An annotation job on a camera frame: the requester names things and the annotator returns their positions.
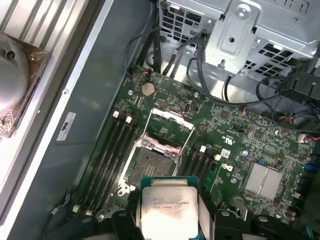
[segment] capacitor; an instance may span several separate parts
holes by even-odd
[[[301,156],[301,157],[298,157],[297,161],[299,163],[306,164],[306,163],[311,161],[311,157],[309,157],[309,156]]]
[[[249,156],[249,152],[247,150],[243,150],[241,152],[241,156],[247,158]]]
[[[290,221],[296,220],[296,218],[295,218],[294,216],[292,216],[291,214],[289,214],[289,213],[286,213],[286,214],[284,215],[284,217],[285,217],[286,219],[290,220]]]
[[[288,214],[290,214],[292,217],[297,216],[297,213],[295,211],[293,211],[292,209],[287,209],[286,211]]]
[[[312,173],[317,173],[317,172],[319,172],[320,167],[318,167],[312,163],[307,163],[306,165],[304,165],[304,169],[309,172],[312,172]]]

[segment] white sticker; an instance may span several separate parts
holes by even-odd
[[[64,141],[66,140],[69,130],[71,128],[72,123],[74,122],[74,119],[76,117],[76,113],[74,112],[69,112],[64,120],[64,123],[61,127],[61,130],[59,132],[59,135],[57,137],[57,141]]]
[[[230,156],[230,153],[231,153],[231,152],[230,152],[229,150],[223,148],[220,155],[221,155],[222,157],[228,159],[229,156]]]

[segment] ventilation holes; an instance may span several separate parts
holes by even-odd
[[[186,42],[199,32],[202,17],[183,8],[169,7],[161,11],[161,31],[179,42]]]
[[[246,69],[249,69],[249,70],[250,70],[250,69],[252,69],[255,65],[257,65],[257,64],[255,64],[254,62],[246,61],[244,67],[245,67]]]
[[[296,60],[293,57],[290,57],[292,56],[293,52],[288,50],[281,51],[277,48],[274,48],[274,46],[270,43],[265,45],[260,51],[258,51],[258,53],[270,58],[271,62],[279,64],[283,67],[294,67],[298,64],[298,60]]]
[[[302,14],[307,14],[307,11],[309,9],[310,3],[307,1],[303,1],[300,7],[299,12]]]
[[[283,69],[274,66],[269,63],[265,63],[264,65],[260,66],[257,70],[255,70],[256,73],[262,74],[266,77],[278,75],[279,72],[281,72]]]

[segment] ram slot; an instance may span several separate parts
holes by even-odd
[[[200,155],[196,155],[195,158],[193,158],[191,160],[191,162],[188,164],[187,168],[186,168],[186,171],[185,171],[185,176],[188,177],[188,176],[192,176],[192,173],[194,171],[194,168],[195,168],[195,165],[196,163],[200,160]]]
[[[108,143],[101,155],[102,166],[97,174],[95,181],[93,182],[91,191],[88,193],[88,200],[85,205],[88,208],[90,208],[90,205],[92,204],[93,200],[95,199],[96,193],[99,190],[101,180],[103,178],[106,167],[108,166],[109,154],[111,154],[114,151],[117,142],[116,140],[118,140],[122,136],[122,132],[126,128],[126,125],[122,119],[120,120],[120,123],[121,124],[119,125],[117,131],[114,132],[115,134],[112,135],[110,142]]]
[[[204,167],[201,169],[199,175],[198,175],[198,183],[199,183],[199,186],[201,186],[205,180],[205,177],[206,177],[206,174],[211,166],[211,163],[212,163],[212,158],[211,156],[207,156],[205,158],[205,162],[204,162]]]
[[[195,167],[191,173],[192,176],[199,177],[201,169],[204,167],[205,161],[206,161],[206,156],[203,153],[201,153],[201,157],[200,157],[199,161],[195,164]]]
[[[104,189],[104,184],[106,182],[106,179],[108,178],[108,172],[109,172],[110,168],[112,168],[113,159],[115,158],[115,156],[118,155],[119,150],[121,148],[121,145],[128,134],[129,128],[130,128],[130,126],[127,123],[122,127],[119,135],[117,136],[117,138],[114,141],[114,144],[113,144],[111,150],[108,151],[108,153],[106,154],[106,156],[104,158],[105,165],[104,165],[103,171],[99,177],[100,181],[98,182],[97,187],[95,188],[96,191],[94,191],[92,194],[92,199],[89,204],[89,209],[92,209],[93,206],[96,205],[96,202],[98,201],[99,196],[101,195],[101,192]]]
[[[123,120],[119,120],[119,119],[115,119],[114,122],[112,123],[112,127],[110,128],[110,132],[107,135],[107,138],[104,142],[104,146],[102,151],[100,152],[99,156],[96,159],[96,164],[95,167],[93,169],[93,171],[91,172],[90,178],[87,182],[87,186],[86,186],[86,190],[84,191],[85,196],[83,197],[82,201],[81,201],[81,207],[84,208],[88,201],[90,200],[90,196],[92,191],[94,190],[94,187],[96,185],[96,182],[99,181],[99,175],[100,172],[103,169],[103,165],[104,165],[104,157],[103,154],[106,153],[108,151],[108,149],[110,148],[110,146],[113,143],[113,138],[115,138],[120,129],[122,128],[122,126],[124,125],[124,121]]]
[[[181,167],[179,168],[179,176],[185,176],[187,166],[192,161],[196,151],[197,149],[193,147],[188,154],[188,157],[182,161]]]
[[[113,162],[111,163],[111,168],[108,169],[106,173],[106,180],[103,182],[103,188],[101,189],[100,195],[97,197],[95,206],[92,208],[93,212],[96,213],[99,211],[108,197],[110,190],[114,184],[114,180],[117,177],[120,171],[120,165],[124,161],[124,157],[130,147],[130,144],[133,142],[132,139],[135,135],[136,126],[130,126],[125,139],[121,142],[120,150],[116,157],[113,157]]]

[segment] silver heatsink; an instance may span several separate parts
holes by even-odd
[[[261,197],[273,200],[281,178],[282,173],[253,162],[244,180],[243,188]]]

